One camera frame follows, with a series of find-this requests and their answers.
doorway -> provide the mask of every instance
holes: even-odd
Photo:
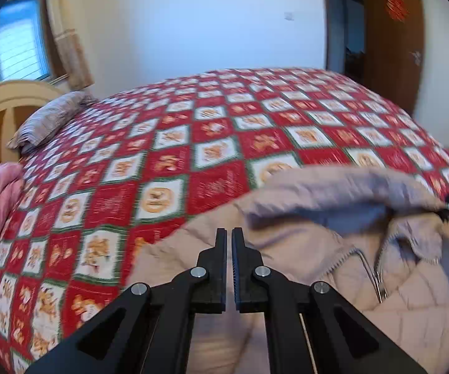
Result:
[[[413,114],[424,59],[422,0],[326,0],[327,69]]]

curtain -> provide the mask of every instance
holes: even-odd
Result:
[[[84,89],[94,83],[88,63],[72,27],[68,0],[47,0],[51,32],[71,89]]]

red and white checkered quilt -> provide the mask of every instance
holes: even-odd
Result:
[[[0,242],[0,359],[21,373],[123,289],[136,253],[303,165],[409,173],[449,192],[449,150],[336,73],[222,70],[93,104],[23,160]]]

bed frame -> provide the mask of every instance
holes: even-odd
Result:
[[[61,90],[40,81],[0,83],[0,163],[18,161],[18,153],[6,148],[6,144],[32,113],[61,95]]]

wooden door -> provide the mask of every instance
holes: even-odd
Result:
[[[365,0],[363,84],[410,115],[423,64],[422,0]]]

